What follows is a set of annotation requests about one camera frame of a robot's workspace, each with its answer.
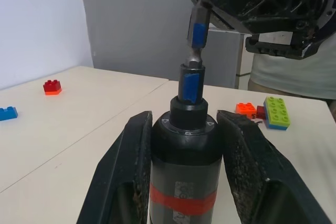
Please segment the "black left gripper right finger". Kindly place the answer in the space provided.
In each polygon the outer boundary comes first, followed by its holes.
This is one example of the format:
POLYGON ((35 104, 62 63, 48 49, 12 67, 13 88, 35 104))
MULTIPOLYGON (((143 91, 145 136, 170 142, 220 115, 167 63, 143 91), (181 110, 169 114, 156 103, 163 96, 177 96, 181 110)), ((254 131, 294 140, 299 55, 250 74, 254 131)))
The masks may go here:
POLYGON ((294 166, 257 123, 224 110, 216 119, 241 224, 332 224, 294 166))

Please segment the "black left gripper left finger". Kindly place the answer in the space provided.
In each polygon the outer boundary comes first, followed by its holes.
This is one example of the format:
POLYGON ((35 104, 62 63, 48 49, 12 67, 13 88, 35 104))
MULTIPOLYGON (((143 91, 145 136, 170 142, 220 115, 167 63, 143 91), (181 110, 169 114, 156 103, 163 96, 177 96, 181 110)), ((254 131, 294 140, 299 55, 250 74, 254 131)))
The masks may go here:
POLYGON ((146 224, 152 113, 131 117, 97 165, 76 224, 146 224))

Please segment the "thin metal screwdriver bit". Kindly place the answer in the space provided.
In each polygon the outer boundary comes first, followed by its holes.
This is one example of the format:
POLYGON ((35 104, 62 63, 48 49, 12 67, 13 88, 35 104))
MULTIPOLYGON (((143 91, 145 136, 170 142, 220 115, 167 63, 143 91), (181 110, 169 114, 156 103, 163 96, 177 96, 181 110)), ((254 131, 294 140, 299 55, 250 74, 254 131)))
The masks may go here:
POLYGON ((192 7, 190 22, 187 33, 187 44, 190 54, 185 60, 188 68, 201 68, 201 53, 206 45, 211 8, 202 0, 192 7))

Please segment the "black electric screwdriver red band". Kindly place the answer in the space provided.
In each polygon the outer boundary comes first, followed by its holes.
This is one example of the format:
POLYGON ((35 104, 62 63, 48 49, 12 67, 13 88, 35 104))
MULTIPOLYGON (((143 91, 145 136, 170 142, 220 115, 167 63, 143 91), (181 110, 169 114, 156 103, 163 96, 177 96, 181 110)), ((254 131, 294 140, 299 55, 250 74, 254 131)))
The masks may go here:
POLYGON ((222 163, 216 121, 203 98, 205 67, 182 64, 178 94, 153 125, 150 224, 211 224, 222 163))

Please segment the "person in tan trousers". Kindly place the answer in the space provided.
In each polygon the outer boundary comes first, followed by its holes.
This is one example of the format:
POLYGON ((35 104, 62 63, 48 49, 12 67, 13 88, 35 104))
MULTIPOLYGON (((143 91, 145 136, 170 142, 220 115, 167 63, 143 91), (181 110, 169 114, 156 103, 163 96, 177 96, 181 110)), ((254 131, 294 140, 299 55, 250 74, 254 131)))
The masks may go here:
POLYGON ((336 33, 306 59, 255 54, 250 79, 287 93, 336 100, 336 33))

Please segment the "white cabinet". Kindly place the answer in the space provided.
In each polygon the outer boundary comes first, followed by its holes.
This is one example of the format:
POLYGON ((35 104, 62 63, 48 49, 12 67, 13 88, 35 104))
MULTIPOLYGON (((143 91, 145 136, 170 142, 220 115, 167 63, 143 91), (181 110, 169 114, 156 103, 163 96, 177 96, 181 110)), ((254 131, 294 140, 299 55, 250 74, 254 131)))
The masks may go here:
POLYGON ((202 52, 209 86, 247 90, 254 55, 245 49, 246 35, 210 26, 202 52))

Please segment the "dark red toy brick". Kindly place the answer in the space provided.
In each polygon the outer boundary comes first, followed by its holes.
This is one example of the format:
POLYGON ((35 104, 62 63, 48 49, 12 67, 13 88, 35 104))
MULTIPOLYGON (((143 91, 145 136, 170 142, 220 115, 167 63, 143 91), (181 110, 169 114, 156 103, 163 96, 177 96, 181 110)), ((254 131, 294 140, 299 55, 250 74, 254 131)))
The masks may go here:
POLYGON ((263 106, 257 106, 256 113, 253 115, 253 119, 266 119, 266 111, 263 106))

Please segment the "green two-by-four toy brick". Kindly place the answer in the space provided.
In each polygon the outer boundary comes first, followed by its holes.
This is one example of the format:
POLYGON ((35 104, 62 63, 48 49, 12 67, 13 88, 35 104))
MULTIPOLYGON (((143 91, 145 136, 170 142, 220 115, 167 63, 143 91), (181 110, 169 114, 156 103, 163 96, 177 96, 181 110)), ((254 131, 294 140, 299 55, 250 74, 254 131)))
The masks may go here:
POLYGON ((286 131, 290 126, 290 117, 282 98, 266 97, 264 100, 266 127, 286 131))

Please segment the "orange square toy brick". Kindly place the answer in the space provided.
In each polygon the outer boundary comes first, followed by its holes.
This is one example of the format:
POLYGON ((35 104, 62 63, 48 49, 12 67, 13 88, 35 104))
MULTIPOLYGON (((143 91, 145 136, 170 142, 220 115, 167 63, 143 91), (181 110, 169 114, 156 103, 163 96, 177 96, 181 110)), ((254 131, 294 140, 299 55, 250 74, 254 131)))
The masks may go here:
POLYGON ((236 104, 235 113, 245 115, 250 119, 254 119, 257 111, 252 103, 238 103, 236 104))

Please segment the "red toy block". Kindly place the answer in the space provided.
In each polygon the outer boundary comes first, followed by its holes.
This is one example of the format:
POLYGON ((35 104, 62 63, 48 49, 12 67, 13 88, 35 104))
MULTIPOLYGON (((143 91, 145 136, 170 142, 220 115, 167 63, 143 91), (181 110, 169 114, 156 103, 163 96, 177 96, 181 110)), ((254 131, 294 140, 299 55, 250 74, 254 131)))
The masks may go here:
POLYGON ((48 80, 43 85, 45 95, 58 95, 61 91, 61 84, 58 80, 48 80))

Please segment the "blue toy brick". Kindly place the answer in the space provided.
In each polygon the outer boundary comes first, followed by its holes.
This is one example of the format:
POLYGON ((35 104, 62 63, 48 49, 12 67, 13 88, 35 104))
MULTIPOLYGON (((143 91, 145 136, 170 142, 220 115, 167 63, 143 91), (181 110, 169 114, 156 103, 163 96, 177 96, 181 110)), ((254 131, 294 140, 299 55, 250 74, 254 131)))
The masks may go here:
POLYGON ((15 119, 17 117, 18 113, 15 107, 9 106, 7 108, 0 108, 0 121, 15 119))

